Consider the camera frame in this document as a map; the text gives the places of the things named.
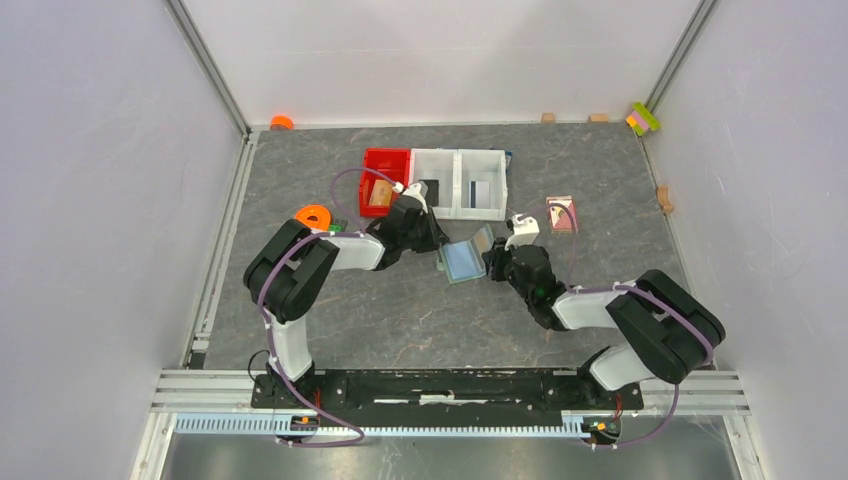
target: orange object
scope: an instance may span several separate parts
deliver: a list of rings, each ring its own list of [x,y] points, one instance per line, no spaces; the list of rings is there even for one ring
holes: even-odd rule
[[[668,199],[668,185],[660,185],[657,187],[657,202],[660,204],[660,210],[668,215],[674,211],[674,205]]]
[[[271,119],[271,130],[291,130],[292,128],[294,128],[294,122],[289,117],[277,115]]]
[[[294,218],[307,227],[318,230],[327,230],[333,220],[330,211],[323,205],[307,205],[301,208]]]

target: white wall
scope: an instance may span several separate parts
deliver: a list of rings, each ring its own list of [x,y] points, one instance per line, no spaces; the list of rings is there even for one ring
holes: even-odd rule
[[[721,2],[648,145],[776,479],[841,478],[848,3]]]
[[[697,0],[186,0],[252,124],[623,118]]]
[[[127,478],[239,139],[157,0],[0,7],[0,478]]]

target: red and white box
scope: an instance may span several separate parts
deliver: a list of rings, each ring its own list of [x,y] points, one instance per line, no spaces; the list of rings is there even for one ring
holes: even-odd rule
[[[574,205],[574,200],[571,198],[571,195],[563,197],[548,197],[546,199],[546,203],[548,205],[548,220],[551,222],[552,232],[577,233],[577,207]],[[565,211],[558,206],[551,205],[552,203],[558,203],[568,208],[568,211],[571,212],[571,216],[574,217],[573,229]]]

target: black wire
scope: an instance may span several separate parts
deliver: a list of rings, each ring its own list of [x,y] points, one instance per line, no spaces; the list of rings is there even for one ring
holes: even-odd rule
[[[251,379],[251,380],[253,380],[253,383],[256,383],[256,378],[254,378],[254,377],[253,377],[253,374],[252,374],[252,373],[250,373],[250,367],[251,367],[251,365],[253,365],[253,359],[255,359],[255,358],[256,358],[256,356],[257,356],[257,355],[259,355],[259,354],[260,354],[260,353],[262,353],[262,352],[265,352],[265,353],[267,353],[268,355],[271,355],[271,352],[270,352],[270,351],[268,351],[268,350],[259,350],[258,352],[256,352],[256,353],[254,353],[253,355],[251,355],[251,356],[250,356],[250,360],[248,360],[248,361],[247,361],[247,376],[248,376],[248,377],[250,377],[250,379]]]

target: purple cable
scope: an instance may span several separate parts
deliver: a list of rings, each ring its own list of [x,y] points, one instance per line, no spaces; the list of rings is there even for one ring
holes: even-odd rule
[[[256,306],[259,308],[259,314],[262,315],[262,320],[265,322],[265,331],[267,332],[267,335],[268,335],[268,350],[271,352],[271,358],[269,360],[273,359],[277,373],[279,373],[280,377],[283,378],[283,383],[286,384],[286,388],[288,388],[289,391],[292,393],[292,395],[294,395],[295,398],[297,398],[300,401],[300,403],[302,403],[307,408],[311,408],[312,410],[315,410],[315,413],[317,413],[318,415],[320,415],[324,418],[327,418],[327,419],[329,419],[329,420],[331,420],[331,421],[333,421],[333,422],[335,422],[335,423],[337,423],[337,424],[339,424],[343,427],[346,427],[346,428],[353,430],[359,436],[356,437],[356,438],[348,439],[348,440],[337,440],[337,441],[323,442],[323,443],[289,443],[289,445],[292,446],[292,447],[300,447],[300,448],[346,447],[346,446],[349,446],[349,445],[354,445],[356,443],[359,443],[359,442],[361,442],[362,440],[365,439],[365,432],[363,432],[361,428],[359,428],[355,425],[352,425],[352,424],[336,417],[335,415],[322,410],[317,405],[315,405],[312,402],[310,402],[309,400],[307,400],[306,397],[304,397],[303,395],[300,394],[300,392],[297,391],[297,389],[292,384],[291,380],[289,380],[288,375],[286,374],[286,371],[283,368],[283,365],[280,363],[280,357],[279,357],[279,355],[277,355],[277,347],[274,345],[274,330],[272,328],[273,320],[271,319],[271,317],[268,316],[268,314],[265,312],[265,308],[264,308],[265,296],[268,295],[268,288],[271,286],[271,282],[273,282],[274,279],[277,278],[277,275],[280,273],[280,270],[282,270],[282,268],[286,264],[286,262],[288,262],[289,259],[292,256],[294,256],[294,254],[298,250],[303,248],[303,246],[305,246],[309,242],[311,242],[315,239],[321,238],[321,237],[330,237],[332,235],[333,234],[330,233],[330,232],[313,233],[313,234],[307,236],[306,238],[304,238],[303,240],[297,242],[291,248],[291,250],[286,252],[283,255],[283,258],[281,258],[280,261],[277,262],[276,265],[274,265],[274,269],[271,270],[271,273],[268,275],[268,278],[265,280],[265,283],[262,284],[262,290],[259,291],[259,297],[256,299]],[[360,237],[360,235],[356,234],[356,233],[336,233],[335,235],[339,236],[339,237],[356,237],[356,238]]]
[[[332,182],[330,182],[330,199],[332,199],[332,200],[333,200],[333,205],[335,205],[335,206],[336,206],[336,209],[337,209],[338,211],[342,212],[342,215],[344,215],[345,217],[347,217],[347,219],[348,219],[348,220],[350,220],[351,222],[354,222],[354,223],[356,223],[357,225],[359,225],[359,231],[360,231],[360,232],[362,232],[362,231],[364,231],[364,230],[365,230],[365,223],[363,223],[363,222],[362,222],[362,219],[360,219],[360,218],[359,218],[359,216],[357,216],[357,215],[354,215],[354,214],[350,213],[350,212],[349,212],[346,208],[344,208],[344,207],[342,206],[342,204],[341,204],[341,203],[339,202],[339,200],[336,198],[336,182],[339,180],[339,178],[341,178],[342,176],[344,176],[344,175],[346,175],[346,174],[348,174],[348,173],[350,173],[350,172],[368,172],[368,173],[373,173],[374,175],[377,175],[378,177],[382,177],[382,178],[383,178],[383,179],[385,179],[387,182],[391,183],[391,184],[392,184],[392,186],[394,186],[394,184],[395,184],[395,183],[397,183],[397,182],[395,182],[394,180],[392,180],[391,178],[389,178],[389,176],[388,176],[388,175],[386,175],[385,173],[380,172],[380,171],[378,171],[378,170],[374,170],[373,168],[368,168],[368,167],[353,167],[353,168],[348,168],[347,170],[342,170],[341,172],[337,173],[335,177],[333,177],[333,181],[332,181]]]
[[[542,208],[537,208],[537,209],[531,210],[529,213],[525,213],[524,215],[518,217],[518,219],[524,220],[525,218],[527,218],[529,216],[537,215],[538,213],[540,213],[540,211],[544,211],[547,214],[549,207],[559,207],[559,208],[563,209],[563,211],[565,211],[565,214],[568,216],[569,223],[571,223],[571,230],[572,230],[572,232],[574,232],[574,225],[575,225],[575,223],[577,223],[577,222],[574,221],[574,215],[571,214],[571,211],[568,208],[566,208],[565,205],[563,205],[561,203],[557,203],[557,202],[551,202],[551,203],[546,204]],[[568,271],[566,273],[565,282],[564,282],[565,288],[567,289],[567,291],[569,293],[574,293],[576,295],[579,295],[580,293],[600,293],[600,292],[609,291],[610,287],[571,288],[571,275],[574,273],[574,263],[575,263],[575,260],[577,258],[577,232],[574,232],[574,238],[572,239],[571,245],[572,245],[572,247],[571,247],[571,262],[569,263]],[[644,290],[640,290],[636,287],[631,287],[630,285],[619,284],[619,285],[613,285],[612,289],[613,290],[626,290],[628,292],[632,292],[632,293],[648,300],[649,302],[653,303],[654,305],[656,305],[660,309],[662,309],[666,314],[668,314],[673,319],[675,319],[678,323],[683,325],[683,328],[685,328],[689,333],[691,333],[698,340],[698,342],[700,342],[701,346],[704,347],[704,350],[706,351],[706,357],[705,357],[705,360],[704,360],[704,365],[707,365],[710,362],[712,362],[713,356],[714,356],[712,344],[710,344],[709,340],[707,340],[707,337],[705,337],[701,332],[699,332],[698,329],[695,328],[695,326],[692,325],[689,322],[689,320],[686,320],[686,318],[683,317],[683,315],[680,315],[679,313],[677,313],[676,310],[674,310],[673,308],[668,306],[665,302],[663,302],[659,298],[655,297],[654,295],[651,295],[650,293],[648,293]],[[680,399],[680,386],[675,385],[674,386],[674,397],[671,401],[671,408],[669,408],[668,413],[666,414],[665,418],[663,418],[662,422],[660,422],[660,424],[657,426],[656,429],[654,429],[653,432],[645,435],[644,437],[639,437],[639,438],[636,438],[636,439],[633,439],[633,440],[628,440],[626,442],[622,442],[622,443],[618,443],[618,444],[614,444],[614,445],[595,445],[594,448],[601,448],[601,449],[604,449],[604,450],[615,450],[615,449],[622,448],[622,447],[637,445],[637,444],[642,443],[646,440],[650,440],[650,439],[656,437],[657,435],[660,434],[660,432],[665,430],[665,428],[668,426],[668,423],[671,421],[671,417],[674,416],[674,411],[677,410],[677,401],[679,399]]]

